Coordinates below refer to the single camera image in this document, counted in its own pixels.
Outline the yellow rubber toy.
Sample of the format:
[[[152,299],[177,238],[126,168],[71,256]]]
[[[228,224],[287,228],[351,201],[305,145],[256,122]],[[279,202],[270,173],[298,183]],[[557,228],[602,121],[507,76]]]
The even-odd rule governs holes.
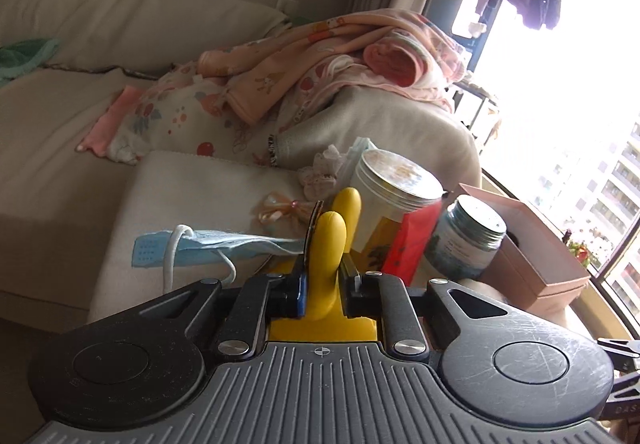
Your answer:
[[[323,212],[311,235],[308,253],[306,312],[297,320],[277,319],[269,339],[277,342],[368,342],[378,338],[369,317],[343,313],[338,270],[352,247],[361,213],[361,197],[353,187],[338,192],[332,209]]]

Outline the blue face mask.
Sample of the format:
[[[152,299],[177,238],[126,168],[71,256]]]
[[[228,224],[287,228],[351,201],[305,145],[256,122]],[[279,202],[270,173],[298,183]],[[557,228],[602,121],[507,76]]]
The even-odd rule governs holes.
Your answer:
[[[303,238],[282,238],[216,230],[193,230],[178,224],[172,231],[138,236],[131,253],[133,268],[161,268],[163,293],[174,289],[175,268],[222,263],[224,286],[238,278],[236,262],[257,257],[294,257],[304,252]]]

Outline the blue mask package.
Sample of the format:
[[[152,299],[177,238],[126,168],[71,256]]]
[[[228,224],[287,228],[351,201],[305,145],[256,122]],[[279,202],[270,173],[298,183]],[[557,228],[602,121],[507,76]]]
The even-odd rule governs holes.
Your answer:
[[[369,149],[377,149],[378,147],[371,141],[370,138],[358,137],[352,146],[348,149],[343,156],[343,165],[340,169],[340,173],[337,175],[344,182],[348,182],[352,178],[352,174],[364,152]]]

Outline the red paper packet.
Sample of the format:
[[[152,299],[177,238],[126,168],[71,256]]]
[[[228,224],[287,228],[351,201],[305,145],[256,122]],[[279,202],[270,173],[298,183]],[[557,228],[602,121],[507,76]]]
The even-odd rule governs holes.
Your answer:
[[[411,285],[441,211],[442,200],[437,198],[402,216],[399,230],[382,266],[383,273],[397,276],[406,286]]]

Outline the green lid glass jar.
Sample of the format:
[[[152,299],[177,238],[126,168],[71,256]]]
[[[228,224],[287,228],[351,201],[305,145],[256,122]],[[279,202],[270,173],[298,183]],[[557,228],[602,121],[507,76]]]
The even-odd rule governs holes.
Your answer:
[[[462,194],[438,218],[424,256],[450,281],[476,281],[494,260],[505,236],[506,223],[498,212]]]

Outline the white tea canister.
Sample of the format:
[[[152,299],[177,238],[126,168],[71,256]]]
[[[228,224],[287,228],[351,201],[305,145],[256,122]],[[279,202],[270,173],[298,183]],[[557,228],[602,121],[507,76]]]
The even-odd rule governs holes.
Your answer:
[[[382,272],[405,213],[444,196],[442,185],[430,171],[385,149],[362,154],[350,185],[362,201],[352,257],[363,272]]]

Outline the pink cardboard box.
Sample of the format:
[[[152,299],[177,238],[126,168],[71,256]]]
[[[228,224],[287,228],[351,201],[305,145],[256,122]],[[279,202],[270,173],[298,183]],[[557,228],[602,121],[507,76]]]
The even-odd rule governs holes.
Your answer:
[[[488,204],[506,223],[506,236],[480,282],[510,305],[547,320],[580,296],[588,272],[526,204],[467,184],[454,189],[454,195],[463,194]]]

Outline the pink floral blanket pile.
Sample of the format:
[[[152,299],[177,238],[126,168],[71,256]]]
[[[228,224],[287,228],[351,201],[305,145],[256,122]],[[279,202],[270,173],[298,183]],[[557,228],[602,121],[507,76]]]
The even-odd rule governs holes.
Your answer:
[[[469,56],[424,16],[381,9],[203,52],[145,90],[128,86],[79,142],[134,165],[156,149],[266,166],[268,139],[311,119],[346,87],[384,90],[447,113]]]

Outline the beige sofa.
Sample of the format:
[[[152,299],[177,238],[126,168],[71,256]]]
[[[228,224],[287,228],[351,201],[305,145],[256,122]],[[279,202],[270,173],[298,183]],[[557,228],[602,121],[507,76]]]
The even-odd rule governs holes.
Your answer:
[[[184,223],[292,237],[272,193],[360,138],[480,184],[444,87],[454,49],[423,16],[378,10],[294,27],[244,0],[1,0],[1,41],[54,39],[1,90],[1,315],[62,333],[156,297],[134,239]]]

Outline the potted plant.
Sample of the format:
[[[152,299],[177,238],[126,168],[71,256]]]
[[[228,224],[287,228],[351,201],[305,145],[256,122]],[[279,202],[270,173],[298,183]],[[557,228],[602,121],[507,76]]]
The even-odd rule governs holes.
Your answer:
[[[562,236],[562,243],[580,263],[583,268],[588,268],[591,262],[591,253],[585,243],[576,243],[572,240],[573,232],[567,229]]]

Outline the green towel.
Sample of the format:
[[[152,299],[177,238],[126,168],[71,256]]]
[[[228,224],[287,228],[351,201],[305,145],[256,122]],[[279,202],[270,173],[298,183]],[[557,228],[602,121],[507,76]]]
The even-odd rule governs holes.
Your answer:
[[[56,39],[28,39],[0,48],[0,85],[30,74],[46,64],[58,51]]]

